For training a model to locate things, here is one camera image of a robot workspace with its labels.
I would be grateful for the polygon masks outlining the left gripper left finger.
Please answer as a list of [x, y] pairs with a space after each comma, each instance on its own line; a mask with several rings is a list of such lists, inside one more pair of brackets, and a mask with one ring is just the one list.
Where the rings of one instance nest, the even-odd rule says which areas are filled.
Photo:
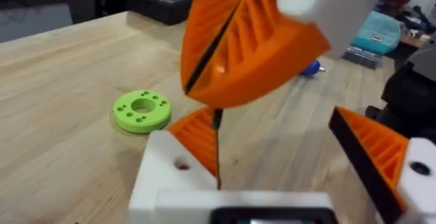
[[150, 134], [131, 193], [130, 223], [158, 222], [161, 191], [215, 190], [219, 186], [213, 108], [200, 108]]

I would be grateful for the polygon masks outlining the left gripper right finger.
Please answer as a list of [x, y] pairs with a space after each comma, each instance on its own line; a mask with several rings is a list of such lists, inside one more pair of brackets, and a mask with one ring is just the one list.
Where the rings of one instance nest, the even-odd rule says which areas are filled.
[[435, 224], [435, 144], [336, 106], [328, 126], [370, 196], [378, 223]]

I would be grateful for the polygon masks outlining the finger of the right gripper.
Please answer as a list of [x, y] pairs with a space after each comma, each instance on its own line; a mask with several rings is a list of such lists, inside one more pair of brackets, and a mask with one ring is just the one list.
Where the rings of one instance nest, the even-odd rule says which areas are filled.
[[253, 26], [246, 94], [186, 94], [212, 108], [249, 103], [297, 76], [316, 58], [340, 55], [378, 0], [245, 0]]
[[245, 0], [193, 0], [181, 54], [186, 94], [246, 94], [253, 23]]

